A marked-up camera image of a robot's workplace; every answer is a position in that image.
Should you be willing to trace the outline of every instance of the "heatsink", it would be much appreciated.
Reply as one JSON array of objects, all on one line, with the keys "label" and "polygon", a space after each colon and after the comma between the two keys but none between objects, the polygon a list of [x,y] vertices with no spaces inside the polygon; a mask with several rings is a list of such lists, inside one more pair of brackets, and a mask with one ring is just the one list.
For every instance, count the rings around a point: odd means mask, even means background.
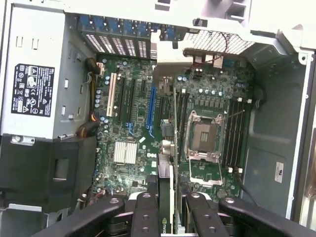
[{"label": "heatsink", "polygon": [[114,163],[135,164],[137,143],[115,142]]}]

